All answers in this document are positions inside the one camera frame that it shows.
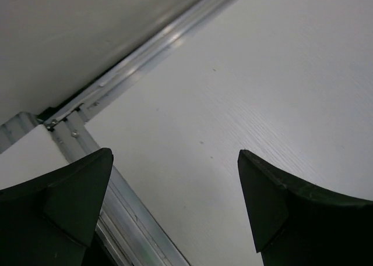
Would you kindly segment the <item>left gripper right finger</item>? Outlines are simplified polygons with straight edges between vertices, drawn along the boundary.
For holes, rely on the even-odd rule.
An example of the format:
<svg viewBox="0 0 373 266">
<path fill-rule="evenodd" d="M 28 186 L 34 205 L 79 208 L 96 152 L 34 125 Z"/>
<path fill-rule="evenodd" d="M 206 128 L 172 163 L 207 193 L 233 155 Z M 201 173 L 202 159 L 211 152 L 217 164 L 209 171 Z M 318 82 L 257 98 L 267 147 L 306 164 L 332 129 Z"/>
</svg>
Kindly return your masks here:
<svg viewBox="0 0 373 266">
<path fill-rule="evenodd" d="M 248 150 L 238 171 L 265 265 L 371 265 L 372 202 L 287 173 Z"/>
</svg>

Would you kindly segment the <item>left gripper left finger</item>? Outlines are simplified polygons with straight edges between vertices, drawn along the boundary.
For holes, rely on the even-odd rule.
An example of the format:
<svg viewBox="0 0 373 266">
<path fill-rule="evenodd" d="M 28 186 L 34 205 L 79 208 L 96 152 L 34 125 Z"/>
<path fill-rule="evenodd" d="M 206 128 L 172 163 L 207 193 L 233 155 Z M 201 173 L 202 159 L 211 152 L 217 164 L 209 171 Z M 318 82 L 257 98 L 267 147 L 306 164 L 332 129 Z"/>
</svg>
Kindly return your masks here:
<svg viewBox="0 0 373 266">
<path fill-rule="evenodd" d="M 1 190 L 1 265 L 81 265 L 113 165 L 101 148 Z"/>
</svg>

